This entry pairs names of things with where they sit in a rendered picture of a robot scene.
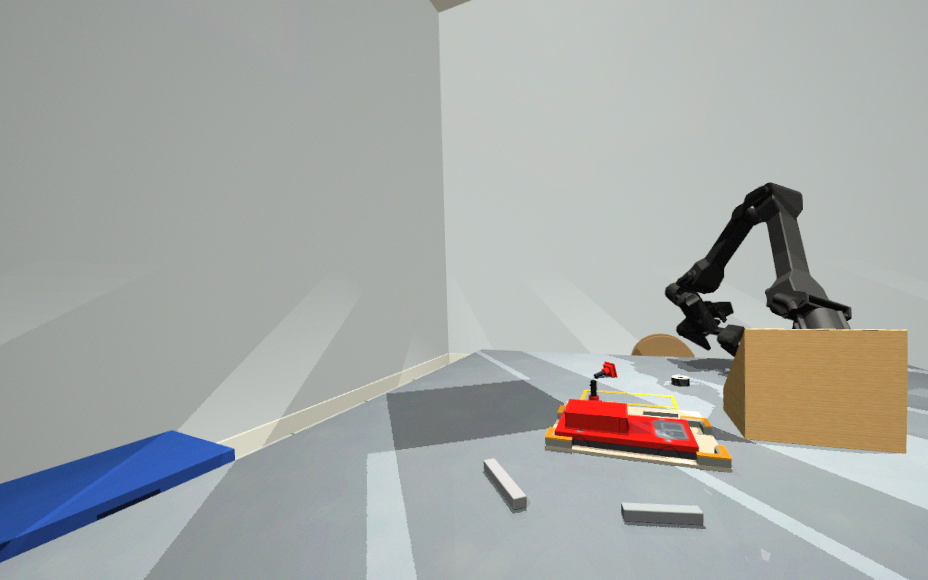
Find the grey rectangular bar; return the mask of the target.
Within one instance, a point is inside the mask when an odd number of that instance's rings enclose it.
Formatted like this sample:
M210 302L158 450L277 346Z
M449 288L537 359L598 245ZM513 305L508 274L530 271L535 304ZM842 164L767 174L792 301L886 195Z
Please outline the grey rectangular bar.
M514 510L527 507L527 496L510 478L496 459L484 460L484 470Z

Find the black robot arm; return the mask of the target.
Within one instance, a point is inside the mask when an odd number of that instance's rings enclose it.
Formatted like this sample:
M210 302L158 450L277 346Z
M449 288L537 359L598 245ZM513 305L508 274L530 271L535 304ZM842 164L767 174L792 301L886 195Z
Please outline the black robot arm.
M720 287L732 255L751 228L765 222L777 275L765 290L766 306L772 313L793 321L792 329L850 329L847 321L852 318L851 307L828 299L824 288L810 275L797 222L802 210L803 195L799 191L772 182L751 191L735 208L708 255L665 288L666 298L686 317L699 316L712 308L712 316L725 323L726 317L734 313L731 302L703 302L698 293L713 293Z

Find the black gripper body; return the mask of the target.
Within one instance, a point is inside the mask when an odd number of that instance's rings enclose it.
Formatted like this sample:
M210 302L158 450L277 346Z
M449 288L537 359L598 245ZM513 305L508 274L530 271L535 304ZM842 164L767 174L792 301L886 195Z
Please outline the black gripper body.
M719 319L715 319L712 316L711 313L713 311L712 308L707 308L706 311L699 316L693 318L685 317L677 326L676 331L678 335L686 337L697 334L707 337L711 334L718 336L717 341L722 346L729 348L737 346L745 328L730 324L725 328L719 327L721 322Z

